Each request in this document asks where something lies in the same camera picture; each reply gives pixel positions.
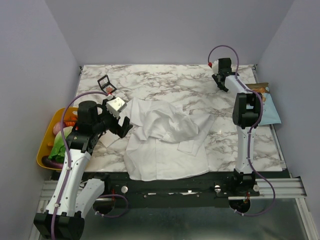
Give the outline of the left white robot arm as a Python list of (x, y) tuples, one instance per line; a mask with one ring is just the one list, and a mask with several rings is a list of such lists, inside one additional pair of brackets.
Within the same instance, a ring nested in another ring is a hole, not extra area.
[(107, 131), (124, 138), (133, 127), (128, 117), (119, 125), (120, 113), (127, 104), (119, 97), (104, 99), (102, 104), (87, 100), (78, 105), (78, 121), (66, 143), (62, 171), (54, 193), (43, 213), (37, 213), (33, 223), (40, 235), (51, 240), (79, 240), (83, 234), (85, 217), (98, 198), (112, 201), (125, 196), (111, 191), (108, 177), (90, 178), (80, 190), (85, 168), (92, 157), (99, 138)]

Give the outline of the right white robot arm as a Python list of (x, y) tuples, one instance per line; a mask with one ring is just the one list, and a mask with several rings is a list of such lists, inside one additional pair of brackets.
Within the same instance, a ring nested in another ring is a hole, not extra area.
[(230, 58), (220, 58), (209, 62), (212, 78), (217, 87), (235, 96), (232, 121), (237, 129), (237, 159), (233, 176), (223, 186), (236, 196), (241, 196), (256, 184), (256, 174), (252, 164), (256, 128), (262, 118), (262, 97), (244, 84), (232, 71)]

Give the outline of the white button shirt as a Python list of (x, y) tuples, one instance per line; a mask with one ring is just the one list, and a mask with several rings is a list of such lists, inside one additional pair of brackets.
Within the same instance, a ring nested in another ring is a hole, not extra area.
[(135, 126), (123, 157), (130, 179), (177, 180), (209, 172), (204, 142), (215, 122), (212, 114), (135, 97), (120, 117), (120, 123), (129, 117)]

